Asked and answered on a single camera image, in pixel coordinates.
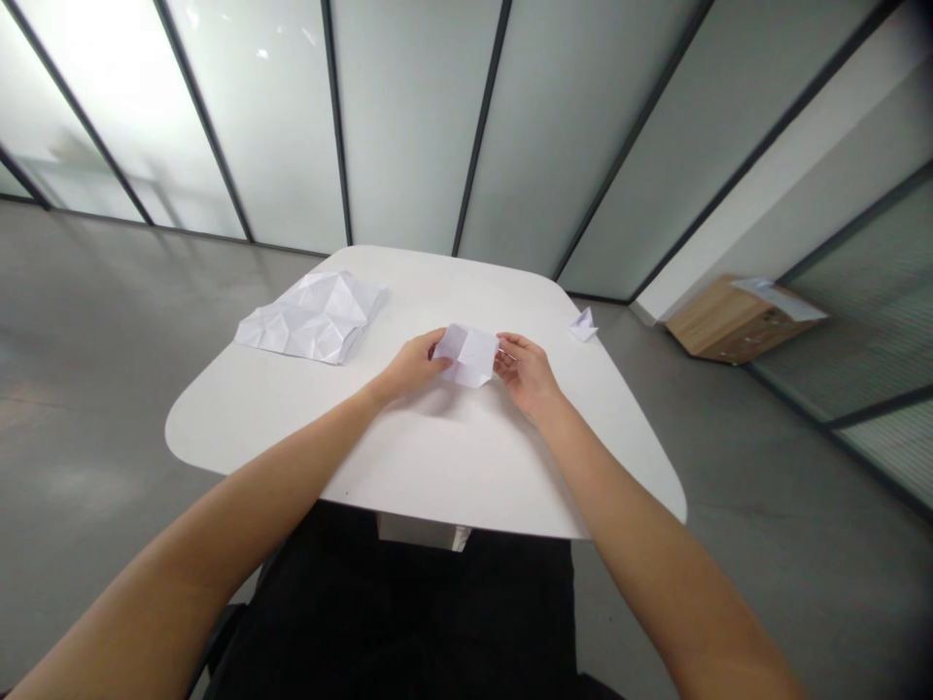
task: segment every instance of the white paper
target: white paper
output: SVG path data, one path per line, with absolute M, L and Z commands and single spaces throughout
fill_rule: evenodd
M 499 351 L 499 339 L 485 331 L 451 324 L 434 348 L 433 358 L 451 358 L 454 364 L 440 375 L 473 389 L 481 387 L 493 376 L 493 362 Z
M 385 287 L 341 272 L 309 272 L 240 322 L 234 342 L 342 365 L 379 310 Z
M 764 277 L 735 280 L 732 286 L 751 292 L 762 301 L 776 306 L 794 321 L 816 321 L 827 316 L 827 314 L 806 303 L 801 298 L 785 294 L 775 287 L 774 282 Z
M 589 306 L 570 324 L 570 332 L 581 342 L 586 342 L 596 335 L 599 329 L 593 325 L 593 311 Z

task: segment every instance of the wooden cabinet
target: wooden cabinet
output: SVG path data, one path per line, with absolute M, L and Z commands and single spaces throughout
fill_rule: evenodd
M 762 291 L 755 293 L 733 286 L 739 279 L 719 278 L 668 322 L 668 330 L 694 357 L 741 365 L 826 318 L 783 287 L 762 283 Z

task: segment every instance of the white table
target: white table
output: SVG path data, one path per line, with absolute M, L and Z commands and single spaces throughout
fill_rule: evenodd
M 568 332 L 578 311 L 557 284 L 507 267 L 375 246 L 344 248 L 315 269 L 347 269 L 389 288 L 347 364 L 231 343 L 169 412 L 165 440 L 179 459 L 230 474 L 362 387 L 408 338 L 464 323 L 520 333 L 543 347 L 564 392 L 612 454 L 686 519 L 671 461 L 598 337 L 581 343 Z M 589 537 L 540 435 L 496 377 L 479 389 L 437 381 L 390 406 L 323 497 L 468 527 Z

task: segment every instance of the concrete floor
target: concrete floor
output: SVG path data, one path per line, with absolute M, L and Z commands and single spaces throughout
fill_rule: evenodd
M 218 482 L 171 455 L 165 416 L 236 323 L 316 261 L 0 203 L 0 688 Z M 812 697 L 916 691 L 927 526 L 743 371 L 688 360 L 622 307 L 594 312 L 690 529 Z M 580 669 L 632 700 L 675 697 L 593 546 L 573 556 Z

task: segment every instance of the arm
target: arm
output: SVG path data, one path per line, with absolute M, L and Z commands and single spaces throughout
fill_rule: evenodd
M 496 373 L 535 422 L 622 597 L 680 696 L 803 698 L 735 586 L 628 473 L 561 392 L 544 351 L 500 333 Z
M 230 596 L 314 505 L 382 408 L 450 366 L 444 329 L 201 498 L 120 573 L 10 700 L 177 698 Z

